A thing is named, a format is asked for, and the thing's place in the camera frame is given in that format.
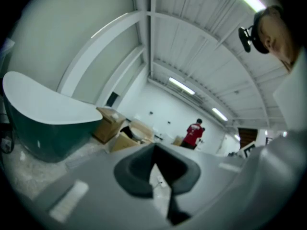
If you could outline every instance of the ceiling beam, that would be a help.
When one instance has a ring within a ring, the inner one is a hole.
[[[265,125],[245,125],[245,124],[241,124],[241,125],[226,125],[226,128],[251,128],[251,129],[268,129],[267,126]],[[278,125],[273,125],[270,129],[272,130],[288,130],[286,124],[278,124]]]
[[[245,90],[247,88],[251,88],[251,85],[249,84],[248,81],[246,81],[244,83],[241,83],[241,84],[238,84],[238,85],[236,85],[234,87],[229,87],[226,90],[219,91],[218,93],[216,93],[216,96],[222,97],[222,96],[225,96],[225,95],[228,95],[228,94],[232,94],[235,91],[239,91],[240,92],[240,91]]]
[[[143,51],[144,51],[143,45],[137,46],[120,63],[120,65],[115,69],[113,74],[109,77],[106,84],[103,86],[103,89],[96,102],[96,106],[98,107],[105,106],[108,98],[110,97],[113,90],[116,88],[119,81],[123,78],[125,73],[133,65],[136,59],[143,53]]]
[[[209,113],[207,113],[206,111],[202,110],[201,108],[199,108],[197,105],[193,104],[191,101],[187,100],[185,97],[183,97],[182,95],[180,95],[179,93],[169,89],[168,87],[148,78],[148,81],[150,83],[152,83],[153,85],[169,92],[170,94],[172,94],[173,96],[179,98],[180,100],[184,101],[186,104],[190,105],[191,107],[193,107],[194,109],[196,109],[197,111],[199,111],[201,114],[203,114],[205,117],[209,118],[211,121],[213,121],[215,124],[217,124],[218,126],[220,126],[221,128],[223,128],[225,130],[225,126],[223,124],[221,124],[218,120],[216,120],[213,116],[211,116]]]
[[[146,64],[150,61],[150,49],[149,49],[149,17],[146,15],[149,10],[148,0],[133,0],[135,10],[142,11],[142,19],[137,23],[138,34],[141,44],[145,46],[143,51],[143,60]]]
[[[240,20],[238,20],[229,30],[225,35],[218,41],[218,43],[214,46],[214,48],[210,51],[209,54],[206,54],[206,58],[208,58],[212,53],[219,48],[219,46],[222,45],[222,43],[230,36],[230,34],[240,25],[240,23],[247,17],[247,14],[245,13],[244,15],[241,16]],[[199,64],[198,66],[194,67],[194,69],[188,74],[187,78],[189,78],[195,71],[197,71],[202,64]]]
[[[280,117],[268,117],[269,119],[283,119],[283,116]],[[260,120],[266,119],[265,117],[235,117],[234,119],[230,120]]]
[[[201,86],[195,80],[188,79],[184,81],[186,76],[185,74],[160,60],[155,59],[153,63],[158,67],[161,67],[163,70],[168,71],[169,75],[177,79],[177,81],[184,82],[184,84],[187,85],[189,88],[199,93],[202,93],[205,97],[210,99],[214,103],[215,107],[219,109],[220,112],[222,112],[227,118],[235,118],[234,113],[224,103],[222,103],[222,101],[220,101],[213,93]]]
[[[142,12],[123,14],[98,30],[80,49],[59,83],[57,92],[72,97],[80,79],[99,53],[123,31],[137,23]]]
[[[205,30],[204,28],[199,27],[198,25],[196,25],[195,23],[192,23],[184,18],[180,18],[177,17],[175,15],[171,15],[171,14],[166,14],[166,13],[156,13],[156,12],[147,12],[147,15],[151,16],[151,17],[159,17],[162,19],[167,19],[167,20],[172,20],[176,23],[179,23],[195,32],[198,32],[199,35],[204,36],[205,38],[209,39],[212,43],[214,44],[218,44],[219,41],[217,39],[217,37],[215,37],[212,33],[210,33],[208,30]],[[249,83],[251,84],[251,86],[254,88],[254,91],[256,92],[256,95],[258,96],[263,112],[264,112],[264,116],[266,117],[266,123],[267,126],[270,127],[270,121],[268,119],[268,112],[267,112],[267,108],[264,102],[264,99],[262,97],[262,94],[260,92],[260,89],[256,83],[256,80],[254,79],[254,77],[252,76],[252,74],[249,72],[247,66],[235,55],[235,53],[225,44],[222,43],[220,45],[220,47],[223,47],[226,51],[228,51],[229,55],[233,58],[233,60],[241,67],[241,69],[244,71],[244,73],[246,74],[246,77],[249,81]]]
[[[153,64],[154,64],[154,26],[155,26],[155,7],[157,0],[151,0],[150,11],[153,13],[153,16],[150,17],[150,76],[153,77]]]

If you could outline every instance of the red shirt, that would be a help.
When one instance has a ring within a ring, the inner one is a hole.
[[[184,141],[195,146],[196,139],[202,136],[203,130],[200,124],[192,124],[187,129],[187,136],[184,138]]]

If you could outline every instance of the cardboard box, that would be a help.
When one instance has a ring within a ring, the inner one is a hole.
[[[175,140],[174,140],[174,142],[173,142],[173,145],[176,145],[176,146],[180,146],[181,145],[181,143],[183,142],[183,137],[181,137],[181,136],[176,136],[176,138],[175,138]]]
[[[111,150],[111,152],[119,151],[125,148],[130,148],[134,146],[138,146],[141,143],[130,139],[124,132],[121,132]]]
[[[142,133],[146,135],[146,138],[142,139],[141,141],[135,141],[133,139],[130,139],[125,133],[121,132],[111,152],[138,146],[144,143],[150,144],[154,142],[153,141],[153,136],[154,136],[153,131],[148,126],[146,126],[146,124],[142,123],[139,120],[134,119],[130,122],[130,127],[140,130]]]
[[[102,114],[102,120],[94,132],[94,136],[105,144],[118,133],[126,118],[111,108],[98,107],[97,110]],[[114,113],[118,115],[118,119],[112,117]]]
[[[140,130],[142,133],[146,135],[147,140],[152,140],[154,137],[154,133],[151,128],[149,128],[146,124],[142,123],[140,120],[134,119],[130,123],[131,128],[136,128]]]

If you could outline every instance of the dark green bathtub exterior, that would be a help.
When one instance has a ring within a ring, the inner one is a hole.
[[[48,125],[24,116],[6,97],[4,105],[20,142],[35,157],[45,162],[59,162],[75,152],[89,140],[100,122]]]

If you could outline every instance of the white wall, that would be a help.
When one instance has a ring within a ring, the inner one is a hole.
[[[225,134],[221,148],[218,150],[218,154],[228,155],[231,152],[237,152],[240,150],[240,142],[234,137],[234,135]]]
[[[204,143],[199,148],[204,152],[216,153],[224,138],[224,131],[219,126],[177,97],[150,83],[145,85],[135,101],[130,102],[126,111],[130,116],[138,115],[148,126],[173,138],[185,137],[187,128],[201,118],[206,131],[202,136]]]
[[[114,104],[113,108],[122,113],[126,118],[132,120],[135,115],[134,104],[137,101],[142,89],[147,83],[147,77],[149,74],[149,67],[145,65],[140,71],[136,72],[136,76],[131,79],[131,83],[127,87],[127,90],[122,96],[119,96]]]
[[[118,94],[119,96],[122,96],[125,93],[126,88],[129,85],[129,82],[133,78],[134,74],[137,72],[138,68],[142,64],[142,58],[139,56],[135,62],[132,64],[132,66],[128,69],[128,71],[124,74],[124,76],[121,78],[119,83],[116,85],[113,92]]]
[[[275,139],[279,136],[282,136],[284,130],[267,130],[267,132],[268,134],[265,135],[265,129],[258,130],[257,138],[255,141],[256,147],[265,146],[266,137]]]
[[[133,10],[133,0],[32,0],[12,36],[16,44],[8,70],[21,72],[56,90],[67,66],[88,39],[110,21]],[[125,57],[137,44],[133,27],[129,35],[124,34],[109,50],[110,56],[98,56],[91,68],[114,67],[116,59]],[[86,74],[79,91],[89,84],[99,91],[104,71],[99,71],[101,78],[95,76],[97,71],[89,70]],[[77,93],[77,97],[90,95],[90,91]]]

